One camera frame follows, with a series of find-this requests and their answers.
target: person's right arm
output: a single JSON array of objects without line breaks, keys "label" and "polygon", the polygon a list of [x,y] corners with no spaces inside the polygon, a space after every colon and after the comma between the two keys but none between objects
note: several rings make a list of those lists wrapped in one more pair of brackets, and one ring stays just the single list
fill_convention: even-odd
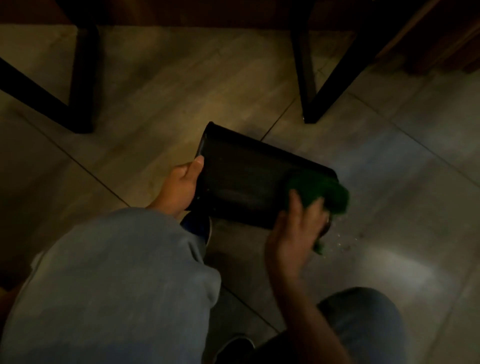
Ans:
[{"label": "person's right arm", "polygon": [[351,363],[300,278],[301,269],[327,219],[322,199],[304,210],[300,197],[292,190],[289,211],[280,212],[265,245],[270,284],[302,363]]}]

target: black metal frame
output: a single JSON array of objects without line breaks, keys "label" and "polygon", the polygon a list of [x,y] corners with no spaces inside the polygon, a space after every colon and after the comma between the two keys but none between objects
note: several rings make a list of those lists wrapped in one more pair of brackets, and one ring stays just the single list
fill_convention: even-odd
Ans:
[{"label": "black metal frame", "polygon": [[91,133],[98,29],[77,1],[56,2],[78,28],[69,104],[65,105],[2,58],[0,89],[74,133]]},{"label": "black metal frame", "polygon": [[375,0],[352,45],[316,92],[307,22],[315,0],[293,2],[290,35],[297,69],[303,120],[316,123],[426,0]]}]

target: hand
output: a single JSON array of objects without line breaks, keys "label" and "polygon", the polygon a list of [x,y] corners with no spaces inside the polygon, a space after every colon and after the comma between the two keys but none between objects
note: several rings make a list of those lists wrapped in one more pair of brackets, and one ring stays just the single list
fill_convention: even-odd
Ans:
[{"label": "hand", "polygon": [[147,207],[177,217],[195,196],[197,178],[204,167],[204,157],[198,156],[191,163],[172,169],[163,182],[156,199]]},{"label": "hand", "polygon": [[288,197],[288,214],[278,214],[265,244],[265,265],[272,285],[299,279],[313,244],[328,221],[322,198],[304,210],[297,191],[290,190]]}]

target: gray tile floor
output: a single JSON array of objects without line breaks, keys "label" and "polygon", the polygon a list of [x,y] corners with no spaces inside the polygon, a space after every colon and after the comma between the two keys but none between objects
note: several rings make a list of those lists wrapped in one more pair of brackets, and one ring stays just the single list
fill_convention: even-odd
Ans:
[{"label": "gray tile floor", "polygon": [[[94,134],[0,93],[0,266],[20,269],[85,219],[148,204],[214,121],[334,168],[350,190],[325,255],[305,270],[315,299],[377,288],[404,316],[412,363],[480,362],[480,73],[415,77],[384,60],[305,125],[286,32],[109,27],[102,40]],[[312,34],[318,87],[351,40]],[[0,57],[64,101],[74,41],[70,26],[0,25]],[[263,267],[267,234],[215,221],[207,262],[224,286],[207,360],[234,333],[259,344],[284,329]]]}]

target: sneaker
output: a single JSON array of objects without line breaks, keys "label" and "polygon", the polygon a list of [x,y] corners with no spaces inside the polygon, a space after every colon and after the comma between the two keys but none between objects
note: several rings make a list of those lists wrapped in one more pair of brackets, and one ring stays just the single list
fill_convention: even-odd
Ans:
[{"label": "sneaker", "polygon": [[239,363],[255,351],[255,345],[245,335],[237,335],[227,341],[215,355],[214,364]]},{"label": "sneaker", "polygon": [[205,245],[208,245],[212,236],[212,219],[208,215],[190,211],[182,219],[180,226],[186,231],[200,236],[205,241]]}]

